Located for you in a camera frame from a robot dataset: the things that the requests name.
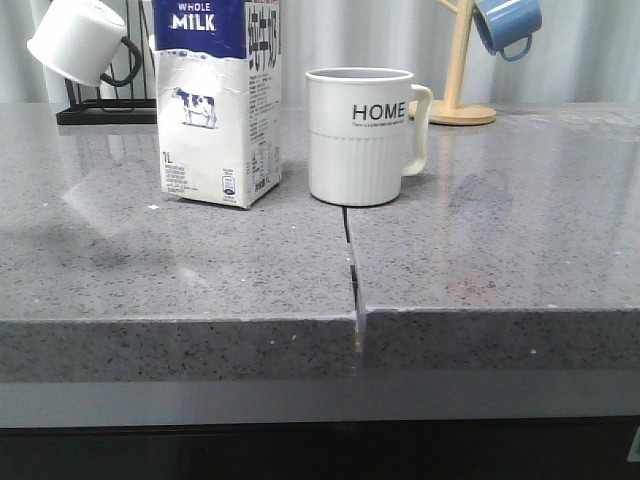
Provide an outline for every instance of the white milk carton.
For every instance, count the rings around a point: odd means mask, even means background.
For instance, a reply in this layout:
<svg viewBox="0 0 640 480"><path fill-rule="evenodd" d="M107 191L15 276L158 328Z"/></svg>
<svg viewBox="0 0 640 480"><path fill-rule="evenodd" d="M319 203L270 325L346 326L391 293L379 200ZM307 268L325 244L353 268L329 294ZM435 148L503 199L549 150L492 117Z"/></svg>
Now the white milk carton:
<svg viewBox="0 0 640 480"><path fill-rule="evenodd" d="M162 190L249 208L280 179L280 0L153 0Z"/></svg>

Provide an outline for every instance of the cow illustration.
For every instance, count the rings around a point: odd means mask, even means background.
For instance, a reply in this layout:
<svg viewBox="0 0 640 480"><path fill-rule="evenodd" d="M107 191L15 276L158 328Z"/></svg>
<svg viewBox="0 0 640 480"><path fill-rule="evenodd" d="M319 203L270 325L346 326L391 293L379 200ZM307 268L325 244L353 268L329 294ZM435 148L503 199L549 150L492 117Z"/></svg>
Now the cow illustration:
<svg viewBox="0 0 640 480"><path fill-rule="evenodd" d="M216 117L215 100L213 97L185 92L180 87L174 88L171 96L182 99L185 115L183 123L185 125L215 128L218 118Z"/></svg>

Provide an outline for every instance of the cup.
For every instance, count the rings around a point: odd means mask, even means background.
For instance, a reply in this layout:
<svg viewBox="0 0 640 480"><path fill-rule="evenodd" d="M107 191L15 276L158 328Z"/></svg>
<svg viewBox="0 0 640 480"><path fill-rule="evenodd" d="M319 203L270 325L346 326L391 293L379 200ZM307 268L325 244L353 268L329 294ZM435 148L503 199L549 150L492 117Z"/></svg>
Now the cup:
<svg viewBox="0 0 640 480"><path fill-rule="evenodd" d="M307 72L309 189L325 202L371 206L400 194L404 175L427 161L431 90L413 74L387 68L330 68ZM409 97L418 94L414 158L404 157Z"/></svg>
<svg viewBox="0 0 640 480"><path fill-rule="evenodd" d="M134 65L122 80L105 73L123 43L134 57ZM65 78L90 87L105 81L123 87L140 69L140 50L127 37L124 20L98 0L54 0L33 38L27 42L31 54Z"/></svg>
<svg viewBox="0 0 640 480"><path fill-rule="evenodd" d="M489 53L500 52L507 62L529 53L532 34L542 27L538 0L481 0L475 5L473 19ZM513 56L505 53L506 47L524 38L527 43L520 53Z"/></svg>

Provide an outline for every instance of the white mug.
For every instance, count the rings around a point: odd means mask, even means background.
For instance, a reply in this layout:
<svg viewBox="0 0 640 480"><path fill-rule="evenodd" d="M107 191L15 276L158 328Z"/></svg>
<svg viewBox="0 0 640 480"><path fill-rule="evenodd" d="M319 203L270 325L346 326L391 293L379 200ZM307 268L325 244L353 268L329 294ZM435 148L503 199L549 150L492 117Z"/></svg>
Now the white mug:
<svg viewBox="0 0 640 480"><path fill-rule="evenodd" d="M325 202L371 206L400 194L404 175L427 161L433 95L413 74L387 68L329 68L307 72L309 189ZM419 95L411 162L403 158L412 91Z"/></svg>
<svg viewBox="0 0 640 480"><path fill-rule="evenodd" d="M135 62L123 80L105 73L120 43ZM120 15L98 0L54 0L27 48L46 67L69 80L90 87L101 81L122 87L133 80L142 55L127 37Z"/></svg>

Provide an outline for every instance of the countertop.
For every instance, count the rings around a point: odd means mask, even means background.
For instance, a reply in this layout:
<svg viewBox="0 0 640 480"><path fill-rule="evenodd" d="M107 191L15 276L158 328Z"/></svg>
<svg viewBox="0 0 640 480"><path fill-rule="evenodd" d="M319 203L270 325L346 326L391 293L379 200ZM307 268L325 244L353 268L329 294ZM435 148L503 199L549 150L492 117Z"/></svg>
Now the countertop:
<svg viewBox="0 0 640 480"><path fill-rule="evenodd" d="M640 105L496 108L358 209L285 110L243 211L161 193L155 126L1 105L2 425L637 415Z"/></svg>

